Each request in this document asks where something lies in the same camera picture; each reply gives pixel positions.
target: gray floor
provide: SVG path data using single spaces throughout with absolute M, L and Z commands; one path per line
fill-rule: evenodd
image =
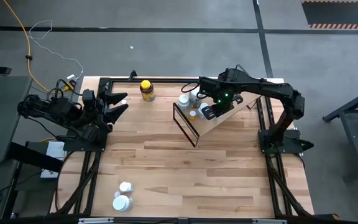
M 26 26 L 51 19 L 55 26 L 256 28 L 251 0 L 10 2 Z M 299 0 L 259 0 L 259 4 L 266 29 L 308 29 Z M 0 25 L 17 25 L 2 1 Z M 305 116 L 295 124 L 302 138 L 315 144 L 305 153 L 315 212 L 358 221 L 358 182 L 342 181 L 342 175 L 358 167 L 355 154 L 340 121 L 321 120 L 358 95 L 358 35 L 267 35 L 266 39 L 274 77 L 284 78 L 306 98 Z M 128 75 L 135 69 L 139 75 L 214 76 L 240 63 L 252 76 L 266 77 L 257 34 L 52 32 L 40 43 L 78 59 L 85 75 Z M 0 31 L 0 66 L 12 67 L 12 75 L 27 75 L 26 52 L 22 32 Z M 32 52 L 33 74 L 49 88 L 56 79 L 80 72 L 75 63 L 35 44 Z M 43 123 L 57 134 L 65 133 Z M 14 140 L 47 137 L 38 124 L 21 119 Z

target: orange striped tape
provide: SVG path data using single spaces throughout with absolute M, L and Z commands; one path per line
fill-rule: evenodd
M 321 3 L 358 3 L 358 1 L 322 1 L 322 0 L 306 0 L 306 1 L 302 1 L 301 3 L 306 3 L 306 2 L 321 2 Z
M 358 24 L 310 24 L 312 29 L 358 29 Z

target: wooden plank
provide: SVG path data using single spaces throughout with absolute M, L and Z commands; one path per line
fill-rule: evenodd
M 96 91 L 99 78 L 84 77 L 82 90 Z M 129 93 L 129 109 L 114 125 L 102 154 L 92 216 L 272 218 L 266 164 L 257 142 L 256 106 L 222 121 L 204 134 L 195 149 L 172 120 L 172 103 L 181 86 L 159 83 L 155 101 L 146 103 L 138 84 L 114 84 L 114 91 Z M 254 99 L 244 101 L 252 105 Z M 272 106 L 278 119 L 282 104 L 272 99 Z M 63 167 L 58 184 L 60 206 L 78 185 L 83 156 L 83 152 L 73 153 Z M 313 213 L 301 161 L 288 154 L 283 155 L 283 164 L 288 187 Z M 123 181 L 132 182 L 135 188 L 131 194 L 134 208 L 128 212 L 112 208 L 114 192 Z

